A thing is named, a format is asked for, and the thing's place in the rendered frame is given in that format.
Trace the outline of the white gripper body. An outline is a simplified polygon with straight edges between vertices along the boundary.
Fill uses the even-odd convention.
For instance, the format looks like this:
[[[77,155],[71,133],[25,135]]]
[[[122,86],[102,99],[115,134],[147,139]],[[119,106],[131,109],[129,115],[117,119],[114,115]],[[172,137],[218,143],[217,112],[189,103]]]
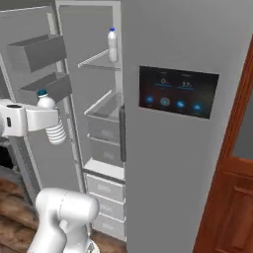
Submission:
[[[56,109],[45,109],[35,106],[26,107],[28,131],[37,131],[58,124],[59,115]]]

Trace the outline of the grey door bin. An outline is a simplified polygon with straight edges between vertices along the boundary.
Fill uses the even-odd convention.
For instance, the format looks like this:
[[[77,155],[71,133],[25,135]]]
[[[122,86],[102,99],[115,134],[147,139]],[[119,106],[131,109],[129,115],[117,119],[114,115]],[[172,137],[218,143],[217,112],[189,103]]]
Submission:
[[[63,36],[43,35],[7,45],[12,69],[33,73],[66,57]]]
[[[22,91],[37,93],[45,89],[56,103],[72,93],[70,77],[66,73],[53,72],[21,88]]]

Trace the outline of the grey freezer door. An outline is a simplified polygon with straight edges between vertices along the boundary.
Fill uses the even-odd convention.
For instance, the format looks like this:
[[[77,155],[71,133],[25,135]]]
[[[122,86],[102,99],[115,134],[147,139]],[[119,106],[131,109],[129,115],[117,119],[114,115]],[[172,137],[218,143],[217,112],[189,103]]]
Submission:
[[[0,0],[0,99],[34,105],[37,93],[22,91],[22,87],[53,72],[70,77],[66,42],[66,57],[57,63],[33,73],[12,69],[7,45],[43,35],[63,36],[55,0]],[[51,144],[43,130],[9,139],[31,202],[43,188],[84,190],[72,93],[56,105],[66,131],[63,143]]]

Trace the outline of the clear freezer drawer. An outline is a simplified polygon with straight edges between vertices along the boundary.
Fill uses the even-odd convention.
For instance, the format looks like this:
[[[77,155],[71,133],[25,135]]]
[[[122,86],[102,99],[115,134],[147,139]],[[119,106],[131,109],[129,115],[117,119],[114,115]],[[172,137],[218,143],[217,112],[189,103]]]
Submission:
[[[89,133],[93,137],[120,142],[120,106],[122,95],[109,91],[84,112]]]
[[[91,144],[92,157],[94,160],[108,163],[111,165],[123,166],[121,160],[121,147],[118,143],[97,138],[88,134]]]

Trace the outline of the white freezer drawer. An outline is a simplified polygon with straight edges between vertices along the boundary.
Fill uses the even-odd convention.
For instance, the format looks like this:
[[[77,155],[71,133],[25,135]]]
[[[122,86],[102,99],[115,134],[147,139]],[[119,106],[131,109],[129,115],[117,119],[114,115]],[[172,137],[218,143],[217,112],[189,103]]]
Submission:
[[[114,181],[92,174],[84,174],[88,191],[102,197],[123,202],[126,197],[126,187],[121,181]]]
[[[114,201],[94,193],[91,196],[96,198],[100,203],[100,213],[107,215],[109,217],[124,220],[126,217],[125,204],[122,202]]]
[[[92,222],[95,230],[110,235],[118,240],[126,240],[126,222],[121,221],[101,213]]]

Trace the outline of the grey fridge door with screen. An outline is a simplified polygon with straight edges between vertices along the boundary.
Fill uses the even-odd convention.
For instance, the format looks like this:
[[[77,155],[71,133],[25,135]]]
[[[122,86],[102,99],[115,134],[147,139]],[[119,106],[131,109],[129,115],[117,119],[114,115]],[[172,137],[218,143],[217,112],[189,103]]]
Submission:
[[[123,0],[127,253],[193,253],[243,64],[253,0]],[[139,106],[142,66],[218,76],[208,119]]]

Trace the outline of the clear water bottle teal cap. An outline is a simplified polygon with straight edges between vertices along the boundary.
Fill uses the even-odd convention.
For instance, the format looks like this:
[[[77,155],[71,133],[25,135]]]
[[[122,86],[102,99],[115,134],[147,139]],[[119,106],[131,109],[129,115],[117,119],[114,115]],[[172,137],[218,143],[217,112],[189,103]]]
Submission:
[[[38,106],[46,109],[56,109],[55,101],[50,98],[45,89],[39,89],[37,92],[39,101]],[[66,139],[66,132],[62,123],[61,118],[58,118],[58,124],[55,126],[48,127],[45,130],[48,140],[53,145],[60,145]]]

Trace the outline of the clear water bottle blue cap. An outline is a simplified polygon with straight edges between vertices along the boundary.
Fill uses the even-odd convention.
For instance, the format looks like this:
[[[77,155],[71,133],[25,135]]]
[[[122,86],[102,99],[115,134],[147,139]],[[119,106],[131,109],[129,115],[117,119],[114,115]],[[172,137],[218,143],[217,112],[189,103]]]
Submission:
[[[118,37],[116,30],[110,28],[108,33],[108,49],[109,49],[109,59],[110,62],[118,61]]]

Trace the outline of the grey side-by-side fridge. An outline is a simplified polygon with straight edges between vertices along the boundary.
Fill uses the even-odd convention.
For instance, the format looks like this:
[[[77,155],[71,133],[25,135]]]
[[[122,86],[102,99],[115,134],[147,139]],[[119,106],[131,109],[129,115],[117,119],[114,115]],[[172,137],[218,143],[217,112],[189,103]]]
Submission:
[[[60,0],[57,2],[60,24],[67,47],[70,78],[73,83],[73,105],[79,136],[80,156],[85,174],[121,181],[126,187],[125,204],[127,243],[126,162],[115,166],[94,160],[88,123],[84,112],[111,90],[122,95],[125,105],[123,69],[123,0]],[[118,37],[120,70],[81,67],[77,64],[108,49],[110,28]],[[218,76],[194,72],[142,66],[139,69],[139,101],[144,109],[208,119],[211,115]]]

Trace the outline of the red-brown wooden cabinet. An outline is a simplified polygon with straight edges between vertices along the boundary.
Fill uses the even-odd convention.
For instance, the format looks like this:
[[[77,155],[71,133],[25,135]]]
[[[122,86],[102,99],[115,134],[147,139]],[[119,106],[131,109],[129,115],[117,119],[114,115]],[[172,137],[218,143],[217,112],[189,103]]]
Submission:
[[[253,253],[253,159],[232,154],[253,90],[253,36],[193,253]]]

